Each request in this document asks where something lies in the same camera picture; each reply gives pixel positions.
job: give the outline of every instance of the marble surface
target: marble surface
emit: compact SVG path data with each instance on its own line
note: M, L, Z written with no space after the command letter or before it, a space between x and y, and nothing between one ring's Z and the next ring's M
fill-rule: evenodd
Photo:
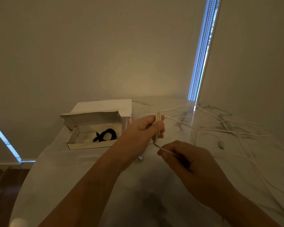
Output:
M196 128L203 128L217 119L200 109L194 111L194 102L183 99L150 97L133 99L133 119L142 114L155 114L159 110L191 104L162 114L176 118ZM78 103L72 112L80 107ZM203 109L222 119L246 122L210 105L201 105ZM227 123L235 132L267 134L268 131L254 124ZM194 143L195 129L174 120L165 120L165 137L158 140L164 145L174 140ZM223 129L221 124L213 128ZM23 218L29 227L38 224L73 188L87 170L95 163L107 148L69 150L66 140L69 131L63 128L55 141L39 156L30 170L11 215ZM274 136L242 136L238 140L234 135L218 131L212 132L224 142L224 150L218 147L218 138L209 134L198 135L198 146L208 149L221 166L233 185L246 197L280 212L284 210L284 194L271 186L264 186L252 164L243 157L250 149L256 163L265 178L275 187L284 191L284 147ZM110 196L100 226L227 226L213 210L196 201L170 170L161 157L158 148L150 144L143 154L143 161L136 160L118 178ZM284 216L275 210L260 206L266 213L284 226Z

